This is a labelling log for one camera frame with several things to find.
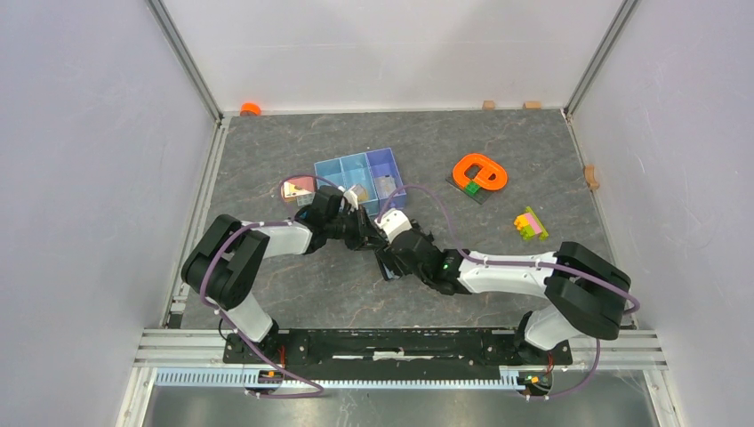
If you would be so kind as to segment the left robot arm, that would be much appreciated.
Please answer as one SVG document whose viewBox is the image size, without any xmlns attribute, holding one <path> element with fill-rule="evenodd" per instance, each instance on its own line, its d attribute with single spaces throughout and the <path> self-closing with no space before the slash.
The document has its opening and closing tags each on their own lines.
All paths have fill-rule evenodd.
<svg viewBox="0 0 754 427">
<path fill-rule="evenodd" d="M 341 240 L 352 251 L 387 244 L 362 206 L 354 207 L 343 191 L 325 185 L 292 219 L 242 222 L 219 215 L 183 263 L 180 278 L 247 337 L 250 356 L 269 362 L 278 354 L 279 339 L 273 334 L 276 321 L 252 294 L 260 266 L 272 257 L 312 254 L 330 240 Z"/>
</svg>

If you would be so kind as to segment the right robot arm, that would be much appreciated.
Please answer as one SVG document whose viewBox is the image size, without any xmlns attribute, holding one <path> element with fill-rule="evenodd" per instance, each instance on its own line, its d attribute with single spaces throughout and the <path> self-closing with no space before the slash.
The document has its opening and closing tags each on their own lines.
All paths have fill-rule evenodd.
<svg viewBox="0 0 754 427">
<path fill-rule="evenodd" d="M 612 341 L 620 332 L 630 278 L 579 243 L 566 241 L 555 252 L 504 256 L 441 250 L 432 236 L 410 226 L 381 234 L 389 270 L 414 275 L 441 294 L 523 294 L 548 301 L 522 318 L 523 333 L 513 340 L 516 356 L 525 363 L 539 361 L 578 334 Z"/>
</svg>

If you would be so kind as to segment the black card holder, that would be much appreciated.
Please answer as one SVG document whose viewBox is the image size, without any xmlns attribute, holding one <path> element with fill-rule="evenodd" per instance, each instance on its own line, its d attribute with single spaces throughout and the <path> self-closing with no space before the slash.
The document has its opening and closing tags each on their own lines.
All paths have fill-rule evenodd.
<svg viewBox="0 0 754 427">
<path fill-rule="evenodd" d="M 374 252 L 382 278 L 385 281 L 390 281 L 395 278 L 400 278 L 402 273 L 395 263 L 394 257 L 389 254 L 384 248 L 376 250 Z"/>
</svg>

